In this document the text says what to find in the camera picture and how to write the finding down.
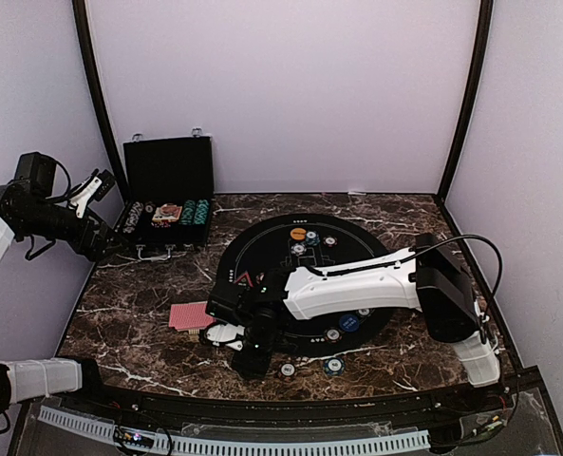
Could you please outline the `green blue chip stack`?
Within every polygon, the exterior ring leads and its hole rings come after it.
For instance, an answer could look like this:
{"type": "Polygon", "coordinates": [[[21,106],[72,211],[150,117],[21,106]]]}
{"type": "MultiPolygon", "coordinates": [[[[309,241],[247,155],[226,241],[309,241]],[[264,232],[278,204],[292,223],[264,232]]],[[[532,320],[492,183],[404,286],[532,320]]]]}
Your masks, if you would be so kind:
{"type": "Polygon", "coordinates": [[[331,357],[326,359],[323,363],[323,372],[327,376],[342,375],[345,371],[346,365],[343,359],[338,357],[331,357]]]}

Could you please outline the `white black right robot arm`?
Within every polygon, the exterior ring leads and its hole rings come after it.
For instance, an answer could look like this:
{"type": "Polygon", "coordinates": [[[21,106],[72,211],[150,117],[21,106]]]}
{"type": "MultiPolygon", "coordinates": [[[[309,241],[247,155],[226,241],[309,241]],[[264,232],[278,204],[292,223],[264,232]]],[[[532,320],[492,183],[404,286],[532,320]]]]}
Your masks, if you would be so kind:
{"type": "Polygon", "coordinates": [[[452,347],[469,385],[461,402],[481,412],[497,399],[501,368],[471,278],[460,262],[431,234],[411,248],[372,259],[323,268],[298,266],[268,271],[259,287],[234,297],[232,323],[245,330],[251,346],[268,349],[288,315],[307,321],[327,314],[379,308],[416,309],[429,336],[452,347]]]}

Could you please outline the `brown white chip stack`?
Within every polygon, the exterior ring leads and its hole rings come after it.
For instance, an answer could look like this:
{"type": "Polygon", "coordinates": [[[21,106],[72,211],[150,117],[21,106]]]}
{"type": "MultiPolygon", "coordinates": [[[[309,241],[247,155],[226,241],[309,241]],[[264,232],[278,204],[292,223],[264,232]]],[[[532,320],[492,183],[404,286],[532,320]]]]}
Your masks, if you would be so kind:
{"type": "Polygon", "coordinates": [[[284,363],[279,366],[277,373],[284,380],[292,379],[296,374],[296,367],[292,363],[284,363]]]}

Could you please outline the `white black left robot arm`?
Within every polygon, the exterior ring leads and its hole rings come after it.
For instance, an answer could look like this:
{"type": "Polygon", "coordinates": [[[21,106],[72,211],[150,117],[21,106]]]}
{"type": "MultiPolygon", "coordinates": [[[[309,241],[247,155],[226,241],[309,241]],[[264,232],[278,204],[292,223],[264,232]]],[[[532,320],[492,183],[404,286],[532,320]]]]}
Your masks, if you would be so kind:
{"type": "MultiPolygon", "coordinates": [[[[20,183],[0,186],[0,262],[13,241],[34,236],[64,241],[93,262],[128,244],[93,213],[79,217],[74,209],[31,195],[20,183]]],[[[0,361],[0,414],[12,404],[63,392],[73,392],[91,414],[102,414],[111,406],[111,394],[100,383],[91,359],[0,361]]]]}

